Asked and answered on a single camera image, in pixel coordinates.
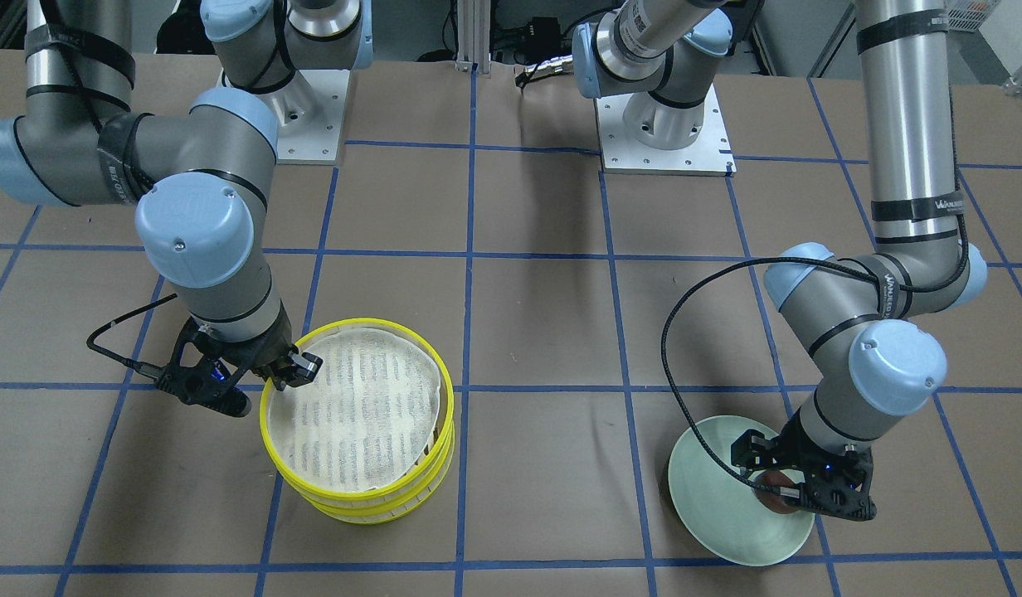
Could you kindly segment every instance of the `blue joint cap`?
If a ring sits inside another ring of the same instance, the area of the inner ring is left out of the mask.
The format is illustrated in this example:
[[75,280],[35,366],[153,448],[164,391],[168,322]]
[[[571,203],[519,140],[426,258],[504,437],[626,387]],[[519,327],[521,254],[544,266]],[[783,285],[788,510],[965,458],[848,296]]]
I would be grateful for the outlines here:
[[725,56],[732,46],[732,21],[724,11],[713,11],[687,32],[685,41],[704,54]]
[[371,0],[360,3],[360,47],[356,51],[353,71],[363,71],[375,60],[374,33],[371,27]]
[[253,29],[271,10],[272,0],[203,0],[200,21],[204,37],[219,44]]
[[153,268],[181,287],[226,282],[253,249],[249,209],[212,174],[162,178],[139,200],[135,228]]
[[965,284],[965,290],[958,296],[950,307],[956,307],[968,303],[982,292],[986,286],[986,261],[982,258],[982,252],[976,245],[969,243],[969,282]]
[[572,52],[574,52],[574,79],[583,97],[597,99],[601,97],[599,90],[599,68],[601,65],[597,61],[592,41],[592,26],[587,22],[576,26],[574,38],[571,41]]
[[279,143],[279,121],[261,99],[253,97],[248,91],[235,90],[234,87],[213,87],[212,90],[200,92],[190,109],[197,106],[216,106],[226,109],[242,121],[248,122],[267,139],[271,150],[275,151]]
[[[803,242],[781,252],[780,257],[802,257],[806,258],[806,260],[823,262],[834,255],[834,252],[831,252],[822,243]],[[795,291],[799,283],[802,283],[802,280],[806,279],[806,276],[810,272],[814,272],[816,266],[806,266],[804,264],[773,264],[769,266],[769,269],[765,270],[765,275],[762,276],[762,280],[765,284],[765,291],[769,292],[769,298],[773,300],[774,305],[777,306],[777,310],[780,310],[784,306],[787,297]]]
[[0,189],[20,203],[67,206],[50,192],[34,173],[33,167],[29,166],[17,144],[16,122],[16,118],[0,121]]
[[946,378],[939,340],[904,320],[883,320],[862,330],[848,362],[856,391],[889,416],[919,411]]

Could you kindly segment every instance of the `tiled tabletop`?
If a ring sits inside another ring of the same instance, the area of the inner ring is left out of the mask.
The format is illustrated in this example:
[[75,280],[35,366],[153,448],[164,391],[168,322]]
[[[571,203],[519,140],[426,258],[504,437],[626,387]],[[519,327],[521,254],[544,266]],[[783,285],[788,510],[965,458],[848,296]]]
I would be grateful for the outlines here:
[[[139,56],[134,108],[184,113],[218,72]],[[24,73],[0,50],[0,118],[22,112]],[[182,406],[84,348],[167,292],[128,209],[0,192],[0,596],[1022,597],[1022,102],[954,90],[989,283],[917,321],[950,374],[875,447],[878,519],[819,520],[755,569],[701,547],[660,494],[686,423],[658,334],[687,287],[746,257],[871,252],[861,84],[721,77],[738,174],[676,178],[602,173],[572,80],[512,77],[375,63],[355,74],[341,167],[276,170],[265,246],[296,331],[402,322],[456,385],[443,487],[373,529],[284,485],[257,415]],[[779,427],[818,381],[758,276],[713,284],[671,330],[699,417]],[[106,342],[159,362],[184,317],[173,304]]]

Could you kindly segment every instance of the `yellow and white container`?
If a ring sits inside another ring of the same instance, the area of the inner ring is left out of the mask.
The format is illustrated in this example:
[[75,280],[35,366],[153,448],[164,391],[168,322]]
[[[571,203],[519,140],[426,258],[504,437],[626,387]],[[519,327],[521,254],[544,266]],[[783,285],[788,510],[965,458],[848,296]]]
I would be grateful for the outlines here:
[[393,520],[442,485],[455,447],[452,378],[423,337],[378,318],[297,341],[323,366],[314,382],[261,396],[261,435],[311,505],[355,524]]

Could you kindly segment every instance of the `light green plate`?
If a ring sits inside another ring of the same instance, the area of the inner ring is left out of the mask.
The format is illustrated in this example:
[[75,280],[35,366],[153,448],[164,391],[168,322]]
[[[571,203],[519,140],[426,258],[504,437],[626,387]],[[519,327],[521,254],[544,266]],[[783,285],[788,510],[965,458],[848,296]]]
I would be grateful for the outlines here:
[[[721,415],[697,423],[713,451],[730,463],[732,443],[747,429],[765,438],[777,432],[742,416]],[[785,471],[795,483],[802,473]],[[721,558],[745,566],[769,566],[794,555],[814,529],[814,514],[777,514],[754,492],[732,478],[707,456],[692,429],[685,431],[669,457],[669,494],[681,521],[699,543]]]

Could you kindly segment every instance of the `white basket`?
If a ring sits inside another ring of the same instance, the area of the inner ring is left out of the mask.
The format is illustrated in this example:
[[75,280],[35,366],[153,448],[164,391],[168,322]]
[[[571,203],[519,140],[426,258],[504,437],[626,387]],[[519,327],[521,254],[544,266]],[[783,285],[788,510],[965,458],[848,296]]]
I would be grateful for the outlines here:
[[949,30],[973,32],[1002,0],[949,0]]

